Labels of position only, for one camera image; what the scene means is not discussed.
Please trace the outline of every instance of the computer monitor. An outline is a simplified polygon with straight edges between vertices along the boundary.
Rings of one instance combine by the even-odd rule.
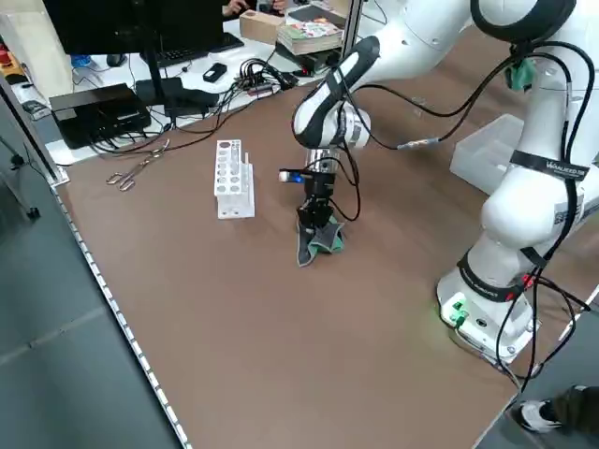
[[[161,80],[156,53],[208,51],[223,38],[219,0],[44,0],[44,4],[66,53],[144,54],[155,94],[148,103],[165,108],[183,87],[180,80]]]

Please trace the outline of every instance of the green cloth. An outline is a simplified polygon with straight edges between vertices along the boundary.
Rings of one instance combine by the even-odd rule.
[[[525,59],[505,70],[507,85],[513,91],[527,91],[533,86],[535,73],[533,61]]]
[[[320,253],[335,254],[343,251],[343,226],[333,216],[326,226],[316,230],[307,229],[298,223],[298,265],[310,265]]]

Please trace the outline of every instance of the white desk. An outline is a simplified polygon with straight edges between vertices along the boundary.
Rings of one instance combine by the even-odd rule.
[[[399,15],[400,9],[404,4],[404,0],[378,0],[378,4],[387,14],[387,19],[391,20]],[[358,33],[361,37],[376,33],[380,28],[383,27],[383,24],[377,21],[382,22],[384,20],[383,14],[373,0],[364,4],[363,12],[375,20],[371,20],[367,16],[362,17]],[[183,87],[185,89],[200,89],[205,92],[217,94],[223,93],[229,89],[234,81],[235,76],[239,73],[241,64],[250,58],[267,60],[270,57],[269,62],[281,71],[293,71],[299,69],[296,64],[285,59],[278,53],[272,54],[274,50],[272,45],[242,38],[239,20],[225,22],[224,31],[241,38],[245,44],[244,47],[231,51],[224,51],[221,53],[211,53],[207,57],[192,61],[191,65],[189,65],[188,62],[172,65],[167,68],[168,75],[170,77],[178,76],[181,78]],[[133,53],[127,55],[127,58],[129,58],[129,60],[127,60],[122,66],[108,69],[105,56],[93,57],[95,62],[93,69],[96,71],[87,67],[76,69],[74,81],[76,81],[78,85],[75,86],[75,90],[89,90],[96,86],[104,87],[123,82],[128,86],[133,86],[134,78],[135,80],[148,80],[150,78],[150,70],[147,64],[139,57],[139,54]],[[202,75],[216,62],[226,65],[227,72],[217,82],[208,83],[203,80]],[[161,75],[164,76],[164,73],[164,69],[161,69]],[[318,77],[301,78],[299,79],[299,84],[305,84],[317,78]],[[242,94],[231,102],[229,110],[239,108],[252,101],[254,101],[253,97],[247,94]],[[156,120],[152,120],[152,124],[146,128],[146,131],[159,131],[161,125],[168,122],[168,119],[161,115],[161,112],[164,112],[162,107],[154,107],[153,109],[158,112],[153,114]],[[177,124],[186,125],[196,122],[197,120],[200,119],[180,118],[177,119]],[[131,143],[130,140],[125,139],[116,139],[115,141],[121,145],[127,145]],[[49,143],[47,147],[51,157],[57,164],[60,165],[68,166],[97,155],[96,150],[90,147],[71,150],[66,146],[63,140],[57,140]]]

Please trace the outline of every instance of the white test tube rack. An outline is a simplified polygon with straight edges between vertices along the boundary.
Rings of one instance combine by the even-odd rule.
[[[248,153],[241,160],[238,139],[216,142],[214,196],[220,220],[255,216],[254,168]]]

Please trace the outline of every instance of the keyboard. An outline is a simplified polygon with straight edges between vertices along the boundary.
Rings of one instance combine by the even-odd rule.
[[[233,50],[238,47],[243,47],[243,42],[239,39],[231,35],[230,33],[223,33],[223,40],[221,43],[210,49],[210,53],[220,53],[221,51]],[[191,49],[180,49],[180,50],[172,50],[172,51],[163,51],[158,52],[156,54],[156,58],[158,59],[158,67],[164,68],[169,67],[171,65],[188,63],[194,59],[203,58],[208,54],[207,51],[202,50],[191,50]],[[142,53],[141,59],[147,63],[145,55]]]

